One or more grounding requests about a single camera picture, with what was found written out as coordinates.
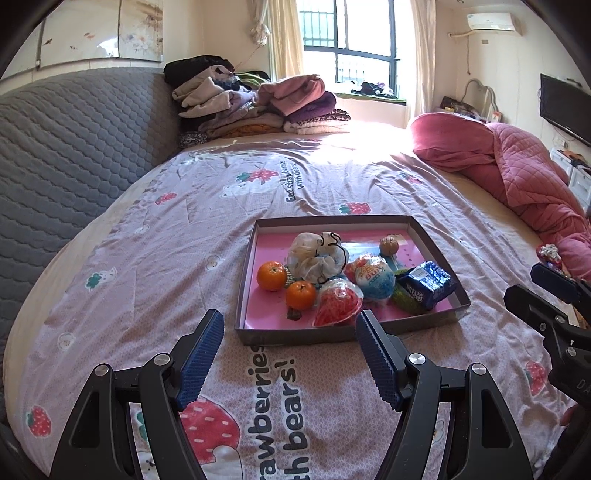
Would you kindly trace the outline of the right hand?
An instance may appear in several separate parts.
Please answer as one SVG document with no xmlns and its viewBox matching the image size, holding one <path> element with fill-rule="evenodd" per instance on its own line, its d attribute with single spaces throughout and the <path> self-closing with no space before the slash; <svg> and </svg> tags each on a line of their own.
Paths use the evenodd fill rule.
<svg viewBox="0 0 591 480">
<path fill-rule="evenodd" d="M 569 425 L 572 420 L 573 415 L 577 412 L 578 409 L 579 409 L 578 404 L 575 404 L 575 405 L 571 406 L 570 408 L 568 408 L 560 419 L 560 425 L 563 427 L 566 427 L 567 425 Z"/>
</svg>

